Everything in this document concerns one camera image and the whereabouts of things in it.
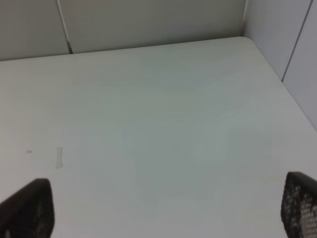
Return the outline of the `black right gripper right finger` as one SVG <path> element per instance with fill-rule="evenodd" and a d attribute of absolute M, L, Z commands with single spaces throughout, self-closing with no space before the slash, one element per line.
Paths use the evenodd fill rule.
<path fill-rule="evenodd" d="M 289 238 L 317 236 L 317 181 L 302 172 L 286 176 L 281 220 Z"/>

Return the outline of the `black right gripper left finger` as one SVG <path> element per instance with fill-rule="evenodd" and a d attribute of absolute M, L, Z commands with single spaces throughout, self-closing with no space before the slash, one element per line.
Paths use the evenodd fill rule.
<path fill-rule="evenodd" d="M 49 238 L 54 229 L 51 183 L 37 178 L 0 203 L 2 238 Z"/>

